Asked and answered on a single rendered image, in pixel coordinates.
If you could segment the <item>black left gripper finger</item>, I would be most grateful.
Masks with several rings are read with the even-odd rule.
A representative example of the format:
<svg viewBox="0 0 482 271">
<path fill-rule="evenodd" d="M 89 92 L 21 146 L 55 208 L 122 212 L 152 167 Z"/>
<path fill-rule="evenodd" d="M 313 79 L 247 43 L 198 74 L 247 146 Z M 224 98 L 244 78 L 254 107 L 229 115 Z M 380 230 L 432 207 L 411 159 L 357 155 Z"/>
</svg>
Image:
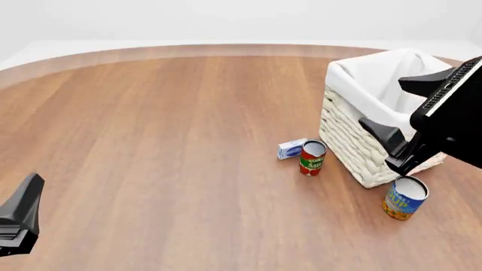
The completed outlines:
<svg viewBox="0 0 482 271">
<path fill-rule="evenodd" d="M 44 179 L 38 173 L 28 175 L 0 206 L 0 235 L 17 235 L 21 230 L 38 235 L 38 211 Z"/>
</svg>

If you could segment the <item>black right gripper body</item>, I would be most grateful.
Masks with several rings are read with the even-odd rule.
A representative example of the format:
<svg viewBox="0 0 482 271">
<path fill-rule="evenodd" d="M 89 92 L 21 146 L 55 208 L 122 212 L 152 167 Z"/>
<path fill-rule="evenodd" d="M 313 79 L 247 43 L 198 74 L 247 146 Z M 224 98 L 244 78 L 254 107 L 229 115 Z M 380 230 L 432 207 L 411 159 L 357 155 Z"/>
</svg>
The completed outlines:
<svg viewBox="0 0 482 271">
<path fill-rule="evenodd" d="M 482 56 L 467 60 L 410 116 L 416 131 L 407 159 L 387 157 L 406 175 L 438 153 L 482 169 Z"/>
</svg>

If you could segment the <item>red tomato sauce can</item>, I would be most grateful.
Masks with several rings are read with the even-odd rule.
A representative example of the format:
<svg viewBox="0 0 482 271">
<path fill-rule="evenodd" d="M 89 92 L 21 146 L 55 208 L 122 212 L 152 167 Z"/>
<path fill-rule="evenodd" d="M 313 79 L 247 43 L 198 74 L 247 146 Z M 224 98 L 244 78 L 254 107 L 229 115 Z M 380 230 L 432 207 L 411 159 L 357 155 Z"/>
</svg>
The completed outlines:
<svg viewBox="0 0 482 271">
<path fill-rule="evenodd" d="M 316 176 L 319 174 L 327 152 L 323 142 L 310 139 L 302 146 L 299 159 L 299 170 L 304 175 Z"/>
</svg>

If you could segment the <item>white woven basket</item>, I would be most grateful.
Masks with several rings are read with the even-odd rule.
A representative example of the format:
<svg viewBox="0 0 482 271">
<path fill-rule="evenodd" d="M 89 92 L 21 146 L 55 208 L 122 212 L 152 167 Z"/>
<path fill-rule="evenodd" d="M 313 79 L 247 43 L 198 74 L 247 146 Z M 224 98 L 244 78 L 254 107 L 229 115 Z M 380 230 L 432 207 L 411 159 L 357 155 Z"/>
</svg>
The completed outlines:
<svg viewBox="0 0 482 271">
<path fill-rule="evenodd" d="M 358 123 L 363 116 L 325 83 L 319 135 L 362 187 L 372 188 L 395 178 L 385 163 L 388 154 Z"/>
</svg>

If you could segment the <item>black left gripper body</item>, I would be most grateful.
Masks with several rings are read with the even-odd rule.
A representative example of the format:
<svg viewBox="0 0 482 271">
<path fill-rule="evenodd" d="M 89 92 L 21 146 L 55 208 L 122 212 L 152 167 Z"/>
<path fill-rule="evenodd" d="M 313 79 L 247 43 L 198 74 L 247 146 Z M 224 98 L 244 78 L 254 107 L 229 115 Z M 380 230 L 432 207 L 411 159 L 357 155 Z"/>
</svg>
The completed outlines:
<svg viewBox="0 0 482 271">
<path fill-rule="evenodd" d="M 37 221 L 26 224 L 0 218 L 0 257 L 29 254 L 38 240 Z"/>
</svg>

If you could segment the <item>blue alphabet soup can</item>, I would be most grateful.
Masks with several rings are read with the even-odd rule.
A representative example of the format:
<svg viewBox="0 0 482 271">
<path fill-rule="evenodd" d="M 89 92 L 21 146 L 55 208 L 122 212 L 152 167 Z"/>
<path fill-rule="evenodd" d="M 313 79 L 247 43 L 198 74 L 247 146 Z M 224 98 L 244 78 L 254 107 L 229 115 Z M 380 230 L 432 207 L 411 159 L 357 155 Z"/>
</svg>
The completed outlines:
<svg viewBox="0 0 482 271">
<path fill-rule="evenodd" d="M 424 182 L 413 176 L 398 176 L 386 191 L 383 211 L 399 221 L 407 221 L 428 197 L 429 189 Z"/>
</svg>

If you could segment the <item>blue white cream cheese box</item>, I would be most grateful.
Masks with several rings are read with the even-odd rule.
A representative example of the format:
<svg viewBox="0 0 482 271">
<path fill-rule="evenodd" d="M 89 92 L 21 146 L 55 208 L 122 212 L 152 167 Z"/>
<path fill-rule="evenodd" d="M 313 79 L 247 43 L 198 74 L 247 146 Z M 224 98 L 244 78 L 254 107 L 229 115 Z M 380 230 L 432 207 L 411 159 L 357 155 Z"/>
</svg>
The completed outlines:
<svg viewBox="0 0 482 271">
<path fill-rule="evenodd" d="M 278 160 L 285 160 L 300 155 L 303 149 L 303 144 L 306 141 L 307 139 L 295 139 L 290 142 L 279 144 L 277 151 Z"/>
</svg>

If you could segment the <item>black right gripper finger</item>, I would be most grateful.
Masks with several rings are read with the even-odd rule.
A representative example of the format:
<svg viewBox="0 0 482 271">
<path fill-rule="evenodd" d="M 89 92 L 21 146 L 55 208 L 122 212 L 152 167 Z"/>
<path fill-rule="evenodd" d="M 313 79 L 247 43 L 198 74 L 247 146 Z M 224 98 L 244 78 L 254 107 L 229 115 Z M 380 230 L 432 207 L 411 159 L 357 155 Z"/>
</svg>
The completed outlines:
<svg viewBox="0 0 482 271">
<path fill-rule="evenodd" d="M 402 77 L 398 79 L 398 83 L 404 92 L 430 97 L 455 70 L 456 67 L 452 67 L 434 74 Z"/>
<path fill-rule="evenodd" d="M 358 120 L 361 127 L 370 133 L 384 148 L 390 157 L 407 159 L 409 156 L 409 142 L 397 127 L 384 126 L 366 117 Z"/>
</svg>

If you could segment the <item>white cloth basket liner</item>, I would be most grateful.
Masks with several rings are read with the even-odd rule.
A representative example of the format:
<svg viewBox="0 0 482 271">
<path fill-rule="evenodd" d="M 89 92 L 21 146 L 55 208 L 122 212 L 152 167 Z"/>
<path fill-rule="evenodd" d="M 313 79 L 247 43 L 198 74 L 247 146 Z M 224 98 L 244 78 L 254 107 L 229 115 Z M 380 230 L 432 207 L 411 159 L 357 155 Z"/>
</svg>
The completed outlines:
<svg viewBox="0 0 482 271">
<path fill-rule="evenodd" d="M 398 49 L 330 62 L 325 83 L 363 117 L 412 137 L 410 116 L 426 99 L 404 92 L 398 80 L 451 67 L 427 53 Z"/>
</svg>

